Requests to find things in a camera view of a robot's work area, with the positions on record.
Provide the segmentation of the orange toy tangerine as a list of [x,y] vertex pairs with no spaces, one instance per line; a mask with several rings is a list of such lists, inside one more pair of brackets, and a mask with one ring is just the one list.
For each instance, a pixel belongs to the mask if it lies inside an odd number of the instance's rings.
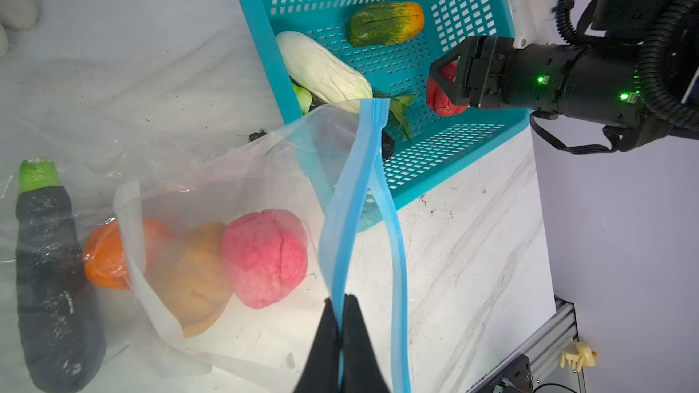
[[[143,218],[146,277],[153,274],[162,250],[173,238],[170,227],[159,220]],[[125,257],[120,228],[113,220],[96,229],[87,240],[83,252],[83,263],[87,279],[106,289],[132,289],[129,266]]]

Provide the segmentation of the clear zip top bag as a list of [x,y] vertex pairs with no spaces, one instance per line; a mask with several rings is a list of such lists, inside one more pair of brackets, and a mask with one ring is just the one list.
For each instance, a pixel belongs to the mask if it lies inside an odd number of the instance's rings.
[[390,105],[236,149],[3,110],[2,391],[410,391]]

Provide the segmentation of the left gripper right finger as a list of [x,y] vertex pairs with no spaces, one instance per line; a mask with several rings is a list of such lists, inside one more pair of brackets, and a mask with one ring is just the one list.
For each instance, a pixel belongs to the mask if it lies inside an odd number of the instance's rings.
[[342,320],[344,361],[341,391],[349,393],[390,393],[371,345],[357,298],[346,295]]

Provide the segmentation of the pink toy fruit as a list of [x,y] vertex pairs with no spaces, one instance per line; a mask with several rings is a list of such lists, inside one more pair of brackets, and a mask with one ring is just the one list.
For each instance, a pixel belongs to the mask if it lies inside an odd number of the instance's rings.
[[224,272],[238,299],[251,309],[282,301],[306,278],[309,240],[301,220],[266,209],[232,221],[224,230]]

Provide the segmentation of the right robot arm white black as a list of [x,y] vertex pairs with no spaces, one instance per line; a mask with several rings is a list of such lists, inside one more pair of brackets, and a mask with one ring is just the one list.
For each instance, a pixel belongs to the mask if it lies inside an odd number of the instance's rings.
[[431,64],[428,103],[526,109],[552,147],[627,152],[698,137],[698,0],[507,0],[515,34],[468,36]]

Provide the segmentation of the yellow toy mango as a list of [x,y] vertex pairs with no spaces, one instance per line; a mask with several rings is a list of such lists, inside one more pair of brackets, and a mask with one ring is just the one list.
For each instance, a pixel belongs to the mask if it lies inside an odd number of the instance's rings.
[[222,266],[221,240],[227,225],[209,222],[169,242],[147,278],[178,320],[185,338],[207,331],[222,315],[233,290]]

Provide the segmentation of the red toy fruit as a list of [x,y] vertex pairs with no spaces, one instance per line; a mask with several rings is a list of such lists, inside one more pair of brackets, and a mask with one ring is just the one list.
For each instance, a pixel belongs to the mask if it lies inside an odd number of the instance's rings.
[[[453,62],[442,68],[441,74],[451,81],[455,80],[457,63]],[[462,114],[468,107],[459,107],[451,103],[447,95],[438,86],[433,78],[428,79],[426,102],[428,107],[437,115],[449,118]]]

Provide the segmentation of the dark toy eggplant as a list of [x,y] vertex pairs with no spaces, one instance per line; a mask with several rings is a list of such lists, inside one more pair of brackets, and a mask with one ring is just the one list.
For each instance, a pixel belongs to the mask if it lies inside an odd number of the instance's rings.
[[[315,95],[311,96],[311,103],[309,103],[308,107],[303,106],[301,108],[302,113],[304,115],[309,114],[309,112],[313,111],[315,108],[321,107],[327,105],[327,102],[321,100]],[[387,162],[394,154],[396,151],[396,143],[394,138],[392,138],[386,129],[382,130],[382,161]]]
[[18,330],[29,376],[43,392],[82,391],[102,365],[106,335],[71,200],[51,159],[21,163],[16,219]]

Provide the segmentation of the teal plastic basket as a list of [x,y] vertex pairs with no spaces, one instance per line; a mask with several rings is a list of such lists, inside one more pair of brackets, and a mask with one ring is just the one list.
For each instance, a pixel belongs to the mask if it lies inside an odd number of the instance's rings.
[[[409,1],[422,7],[425,25],[394,47],[350,45],[346,27],[362,5]],[[405,116],[410,134],[391,121],[397,149],[384,172],[396,207],[405,207],[522,132],[525,110],[480,111],[443,118],[425,101],[431,63],[467,36],[509,36],[512,19],[504,0],[240,0],[261,63],[285,123],[301,116],[275,37],[297,31],[316,40],[362,73],[381,96],[413,96]]]

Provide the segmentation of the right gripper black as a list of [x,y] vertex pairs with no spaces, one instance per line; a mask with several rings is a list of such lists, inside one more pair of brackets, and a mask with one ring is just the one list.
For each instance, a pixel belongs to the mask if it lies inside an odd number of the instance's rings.
[[430,78],[457,107],[529,110],[533,131],[564,152],[570,147],[538,119],[567,116],[601,125],[609,143],[576,146],[576,152],[628,152],[672,130],[646,107],[633,60],[589,45],[516,49],[511,38],[468,37],[431,64]]

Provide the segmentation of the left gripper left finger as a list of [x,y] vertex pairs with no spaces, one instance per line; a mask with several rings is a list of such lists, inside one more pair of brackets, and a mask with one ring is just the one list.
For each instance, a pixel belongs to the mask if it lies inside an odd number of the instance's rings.
[[331,300],[325,300],[320,323],[294,393],[340,391],[341,341]]

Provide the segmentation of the green toy vegetable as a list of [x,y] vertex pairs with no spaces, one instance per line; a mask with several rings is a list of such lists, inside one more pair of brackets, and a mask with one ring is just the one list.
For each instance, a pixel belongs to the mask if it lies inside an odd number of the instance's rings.
[[353,47],[398,45],[417,36],[424,25],[424,12],[417,3],[374,2],[351,16],[347,38]]

